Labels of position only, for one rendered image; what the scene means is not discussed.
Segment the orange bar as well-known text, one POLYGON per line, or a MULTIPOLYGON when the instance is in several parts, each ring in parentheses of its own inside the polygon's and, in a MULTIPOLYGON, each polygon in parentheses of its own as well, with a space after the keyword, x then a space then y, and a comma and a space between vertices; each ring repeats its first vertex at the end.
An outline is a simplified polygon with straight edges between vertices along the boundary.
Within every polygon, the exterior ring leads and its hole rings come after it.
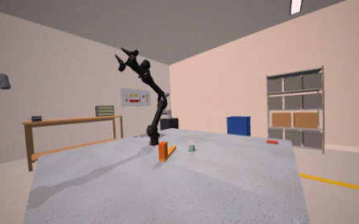
POLYGON ((172 155, 175 151, 176 146, 171 146, 168 150, 167 142, 161 142, 158 144, 159 148, 159 162, 165 163, 166 160, 172 155))

